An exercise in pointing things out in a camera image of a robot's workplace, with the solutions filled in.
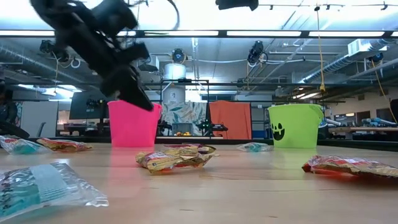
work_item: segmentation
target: desk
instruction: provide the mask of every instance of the desk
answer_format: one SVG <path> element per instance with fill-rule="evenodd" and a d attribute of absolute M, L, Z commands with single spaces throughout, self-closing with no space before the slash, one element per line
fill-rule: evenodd
<path fill-rule="evenodd" d="M 91 152 L 42 156 L 0 153 L 0 169 L 67 162 L 109 197 L 109 207 L 43 208 L 2 224 L 335 224 L 396 223 L 397 188 L 369 187 L 306 174 L 301 165 L 315 151 L 246 153 L 216 146 L 220 157 L 204 169 L 150 175 L 136 165 L 136 152 Z M 398 153 L 318 147 L 319 154 L 367 157 L 398 166 Z"/>
<path fill-rule="evenodd" d="M 353 133 L 356 131 L 377 131 L 392 132 L 398 131 L 398 128 L 377 128 L 377 127 L 339 127 L 329 128 L 329 133 L 346 133 L 346 139 L 353 139 Z"/>

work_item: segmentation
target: green bucket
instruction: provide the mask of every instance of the green bucket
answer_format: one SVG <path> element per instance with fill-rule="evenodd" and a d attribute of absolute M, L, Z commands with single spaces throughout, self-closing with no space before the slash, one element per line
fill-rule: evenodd
<path fill-rule="evenodd" d="M 317 146 L 320 105 L 291 104 L 268 108 L 275 147 L 313 149 Z"/>

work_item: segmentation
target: partition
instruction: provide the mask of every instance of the partition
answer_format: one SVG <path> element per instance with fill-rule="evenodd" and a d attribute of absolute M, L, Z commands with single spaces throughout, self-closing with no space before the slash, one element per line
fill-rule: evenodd
<path fill-rule="evenodd" d="M 21 128 L 27 131 L 31 137 L 37 137 L 37 131 L 40 125 L 43 126 L 41 137 L 55 137 L 57 128 L 58 102 L 25 101 L 22 104 Z"/>

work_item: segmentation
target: plastic wrapper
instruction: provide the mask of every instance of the plastic wrapper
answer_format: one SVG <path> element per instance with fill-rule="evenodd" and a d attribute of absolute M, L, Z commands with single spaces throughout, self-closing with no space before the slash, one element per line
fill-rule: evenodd
<path fill-rule="evenodd" d="M 166 150 L 148 154 L 140 152 L 136 156 L 136 162 L 152 173 L 175 167 L 203 167 L 213 156 L 217 156 L 213 147 L 205 149 L 194 145 L 178 146 L 169 146 Z"/>
<path fill-rule="evenodd" d="M 319 174 L 349 173 L 363 177 L 398 177 L 398 169 L 377 161 L 342 156 L 313 156 L 302 169 Z"/>
<path fill-rule="evenodd" d="M 216 151 L 216 148 L 213 146 L 207 146 L 204 144 L 180 144 L 180 145 L 168 145 L 165 146 L 169 149 L 171 148 L 179 148 L 179 149 L 194 149 L 197 150 L 201 154 L 208 154 L 208 153 L 213 153 Z"/>
<path fill-rule="evenodd" d="M 86 143 L 69 140 L 50 140 L 47 138 L 41 138 L 37 140 L 37 142 L 57 152 L 81 152 L 93 148 L 93 146 Z"/>
<path fill-rule="evenodd" d="M 239 145 L 237 149 L 245 152 L 268 152 L 272 150 L 272 148 L 268 144 L 258 142 L 249 142 L 246 144 L 242 144 Z"/>
<path fill-rule="evenodd" d="M 25 139 L 15 139 L 0 136 L 0 145 L 10 154 L 45 154 L 52 153 L 50 149 Z"/>
<path fill-rule="evenodd" d="M 0 222 L 52 205 L 109 205 L 104 194 L 58 162 L 5 172 L 0 189 Z"/>

